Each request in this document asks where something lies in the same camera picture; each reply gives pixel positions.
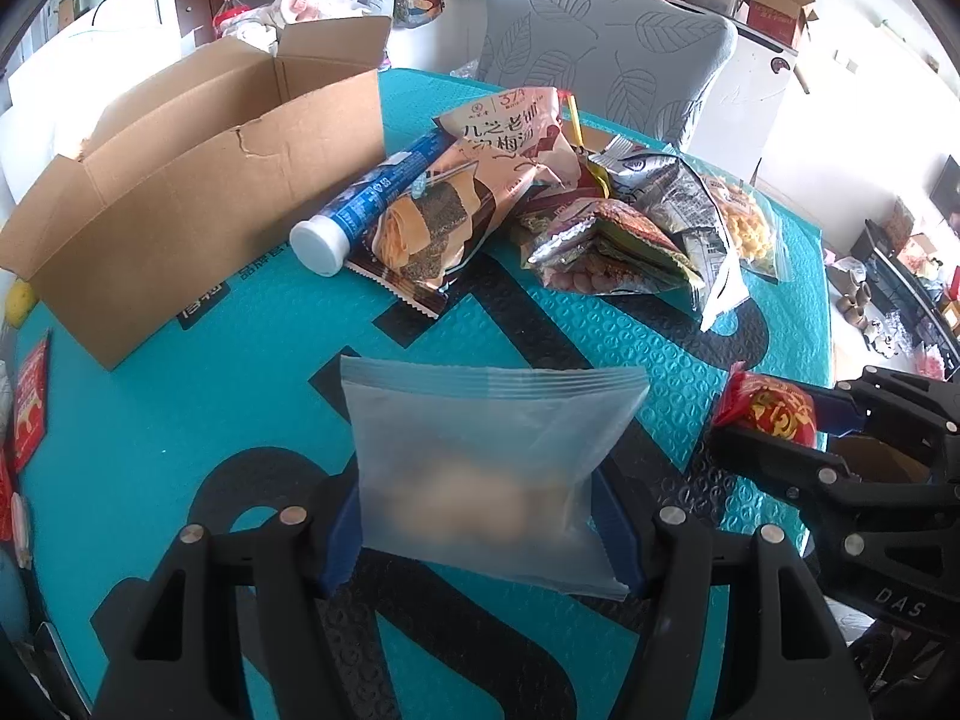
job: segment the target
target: torn cardboard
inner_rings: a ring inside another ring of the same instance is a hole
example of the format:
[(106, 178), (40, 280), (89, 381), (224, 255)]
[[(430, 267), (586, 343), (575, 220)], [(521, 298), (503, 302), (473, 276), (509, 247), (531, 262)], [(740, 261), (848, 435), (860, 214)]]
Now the torn cardboard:
[(383, 158), (389, 32), (295, 23), (276, 59), (200, 47), (114, 101), (79, 161), (54, 158), (0, 230), (0, 266), (115, 367)]
[(813, 10), (815, 0), (747, 0), (750, 11), (747, 26), (778, 40), (791, 49), (800, 47), (803, 30), (817, 14)]

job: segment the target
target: teal bubble wrap surface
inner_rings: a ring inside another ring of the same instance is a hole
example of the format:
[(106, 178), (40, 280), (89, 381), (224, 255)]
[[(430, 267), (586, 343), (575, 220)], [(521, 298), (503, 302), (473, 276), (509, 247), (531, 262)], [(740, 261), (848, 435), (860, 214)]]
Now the teal bubble wrap surface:
[[(397, 151), (424, 133), (433, 116), (491, 88), (417, 71), (387, 71), (380, 77), (387, 150)], [(639, 137), (601, 119), (584, 119)], [(768, 331), (766, 352), (755, 370), (827, 386), (829, 314), (820, 234), (786, 210), (778, 213), (794, 279), (772, 285), (746, 274)], [(647, 368), (651, 391), (637, 419), (661, 452), (683, 467), (726, 370), (689, 354), (608, 301), (544, 290), (520, 270), (517, 252), (502, 242), (488, 247), (486, 256), (591, 365)], [(118, 583), (150, 577), (218, 464), (250, 447), (272, 446), (299, 453), (329, 473), (342, 469), (352, 454), (349, 424), (309, 381), (342, 349), (432, 364), (527, 365), (491, 318), (491, 306), (485, 309), (473, 295), (404, 346), (374, 324), (395, 304), (390, 293), (347, 271), (332, 279), (315, 276), (289, 248), (232, 276), (227, 285), (229, 294), (193, 326), (184, 330), (176, 320), (168, 322), (112, 372), (102, 370), (42, 304), (20, 333), (18, 359), (52, 329), (48, 432), (22, 484), (34, 517), (37, 581), (90, 694), (107, 666), (91, 618)], [(738, 317), (743, 316), (723, 317), (714, 333), (733, 336), (742, 329)], [(680, 500), (710, 493), (682, 490), (672, 479), (664, 485), (664, 495)], [(726, 528), (749, 533), (771, 521), (795, 540), (800, 537), (794, 510), (744, 480), (723, 500), (718, 518)], [(562, 666), (576, 717), (607, 716), (637, 646), (633, 631), (553, 592), (441, 566), (432, 570)], [(709, 717), (712, 707), (724, 635), (723, 591), (715, 589), (712, 605), (702, 679), (691, 709), (695, 718)], [(382, 616), (376, 626), (389, 669), (390, 700), (401, 715), (421, 720), (503, 716), (490, 694), (400, 628)], [(247, 666), (257, 716), (273, 716), (267, 683)]]

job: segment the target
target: teal table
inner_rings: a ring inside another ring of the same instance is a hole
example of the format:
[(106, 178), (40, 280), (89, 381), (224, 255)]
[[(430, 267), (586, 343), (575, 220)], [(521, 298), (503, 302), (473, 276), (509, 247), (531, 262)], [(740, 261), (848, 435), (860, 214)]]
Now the teal table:
[[(387, 150), (488, 89), (416, 71), (382, 74)], [(794, 280), (774, 286), (747, 274), (752, 299), (705, 334), (657, 298), (544, 290), (505, 242), (474, 259), (436, 322), (350, 272), (315, 276), (279, 247), (227, 279), (205, 312), (168, 322), (112, 372), (38, 306), (17, 355), (52, 330), (49, 422), (23, 490), (40, 589), (88, 692), (184, 523), (215, 532), (256, 526), (343, 468), (352, 435), (336, 375), (342, 352), (440, 365), (644, 365), (650, 396), (614, 450), (625, 473), (725, 528), (752, 532), (774, 521), (799, 538), (793, 509), (699, 455), (710, 404), (735, 360), (829, 384), (820, 234), (778, 213)], [(248, 627), (253, 596), (240, 600), (251, 699), (257, 717), (271, 717)], [(642, 609), (365, 553), (323, 619), (360, 716), (602, 720), (637, 647)], [(714, 589), (691, 717), (709, 717), (725, 620), (726, 594)]]

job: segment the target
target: red cardboard box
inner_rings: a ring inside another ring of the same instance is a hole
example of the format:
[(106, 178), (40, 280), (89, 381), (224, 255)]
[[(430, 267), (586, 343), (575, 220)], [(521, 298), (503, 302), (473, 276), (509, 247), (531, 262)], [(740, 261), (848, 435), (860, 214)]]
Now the red cardboard box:
[(817, 19), (815, 0), (748, 0), (747, 26), (772, 37), (791, 49), (800, 47), (808, 22)]

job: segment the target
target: red packet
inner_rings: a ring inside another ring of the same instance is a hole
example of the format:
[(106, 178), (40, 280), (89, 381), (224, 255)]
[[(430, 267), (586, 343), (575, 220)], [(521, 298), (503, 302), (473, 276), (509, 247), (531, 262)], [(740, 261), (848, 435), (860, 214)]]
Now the red packet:
[(790, 382), (748, 373), (743, 368), (742, 362), (731, 367), (713, 424), (722, 427), (736, 423), (816, 449), (813, 399)]
[(47, 359), (50, 331), (20, 367), (13, 399), (13, 470), (19, 473), (47, 433)]
[(7, 450), (0, 446), (0, 541), (13, 538), (13, 513), (11, 512), (13, 482), (7, 468)]

